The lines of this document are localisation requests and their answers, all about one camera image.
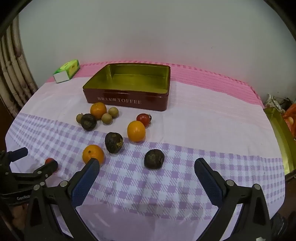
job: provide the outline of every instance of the tablecloth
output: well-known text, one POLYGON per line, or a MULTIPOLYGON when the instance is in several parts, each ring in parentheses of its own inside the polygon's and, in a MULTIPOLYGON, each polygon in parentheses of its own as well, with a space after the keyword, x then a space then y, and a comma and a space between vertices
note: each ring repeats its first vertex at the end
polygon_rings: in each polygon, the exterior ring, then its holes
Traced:
MULTIPOLYGON (((171 67, 166 111, 118 107, 119 117, 111 125, 98 122, 87 132, 75 120, 91 106, 82 86, 108 63, 81 65, 67 82, 56 84, 51 78, 32 96, 6 136, 8 150, 23 146, 29 150, 27 157, 11 165, 13 171, 31 172, 53 157, 59 170, 46 182, 57 185, 82 169, 81 154, 87 145, 102 147, 105 164, 77 207, 100 240, 196 240, 217 211, 194 174, 193 163, 199 157, 224 179, 242 186, 260 184, 270 217, 275 214, 284 201, 283 163, 262 102, 249 85, 190 66, 159 63, 171 67), (143 112, 152 115, 151 126, 144 141, 132 143, 126 128, 143 112), (111 131, 124 137, 119 154, 108 153, 104 146, 111 131), (165 154, 158 171, 143 164, 152 148, 165 154)), ((240 208, 223 239, 231 234, 240 208)), ((56 208, 55 212, 68 232, 56 208)))

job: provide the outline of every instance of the metal screw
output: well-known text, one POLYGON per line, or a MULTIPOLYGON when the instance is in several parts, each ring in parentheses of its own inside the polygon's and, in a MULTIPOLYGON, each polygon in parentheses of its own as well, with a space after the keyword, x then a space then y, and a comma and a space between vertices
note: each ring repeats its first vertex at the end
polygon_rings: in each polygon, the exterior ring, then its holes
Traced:
POLYGON ((257 190, 260 190, 260 189, 261 189, 261 187, 260 187, 259 184, 255 184, 255 185, 254 185, 254 188, 256 188, 257 190))
POLYGON ((38 190, 38 189, 39 189, 39 187, 40 187, 40 186, 39 186, 38 184, 37 184, 37 185, 35 185, 35 186, 34 186, 34 190, 35 190, 35 191, 36 191, 36 190, 38 190))
POLYGON ((61 187, 65 187, 68 185, 67 181, 61 181, 61 183, 59 184, 61 187))
POLYGON ((228 186, 233 186, 233 185, 234 185, 234 181, 233 181, 233 180, 227 180, 227 181, 226 181, 226 184, 227 184, 228 186))

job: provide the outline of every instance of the dark purple fruit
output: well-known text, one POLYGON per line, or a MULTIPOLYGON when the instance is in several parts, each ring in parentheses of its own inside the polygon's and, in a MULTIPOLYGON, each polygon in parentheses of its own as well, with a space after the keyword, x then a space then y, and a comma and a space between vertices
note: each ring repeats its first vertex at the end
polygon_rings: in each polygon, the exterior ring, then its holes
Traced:
POLYGON ((96 118, 92 114, 84 114, 81 117, 81 126, 86 131, 92 131, 96 127, 96 118))
POLYGON ((105 137, 105 145, 110 153, 118 153, 123 146, 123 138, 119 133, 109 132, 105 137))
POLYGON ((165 155, 161 150, 153 149, 148 151, 144 157, 144 166, 148 169, 156 170, 163 166, 165 155))

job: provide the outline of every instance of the red tomato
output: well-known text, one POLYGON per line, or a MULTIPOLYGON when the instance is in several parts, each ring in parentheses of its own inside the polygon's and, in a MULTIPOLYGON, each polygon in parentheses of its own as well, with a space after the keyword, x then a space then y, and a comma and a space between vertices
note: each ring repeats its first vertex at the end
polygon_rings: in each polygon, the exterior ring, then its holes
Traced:
POLYGON ((149 126, 151 124, 151 119, 152 119, 151 115, 148 115, 148 114, 139 114, 137 116, 137 119, 136 120, 142 122, 143 125, 145 127, 147 127, 147 126, 149 126))
POLYGON ((47 164, 47 163, 49 163, 49 162, 51 162, 51 161, 53 161, 53 160, 54 160, 53 158, 49 157, 49 158, 47 158, 47 159, 45 160, 45 164, 47 164))

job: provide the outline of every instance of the white wall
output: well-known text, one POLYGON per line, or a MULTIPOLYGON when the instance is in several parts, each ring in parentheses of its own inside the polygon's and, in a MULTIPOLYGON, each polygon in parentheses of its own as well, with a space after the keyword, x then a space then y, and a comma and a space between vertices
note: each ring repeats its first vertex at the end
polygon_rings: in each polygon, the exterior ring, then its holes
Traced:
POLYGON ((196 66, 296 98, 296 42, 263 0, 33 0, 20 13, 38 86, 63 63, 149 60, 196 66))

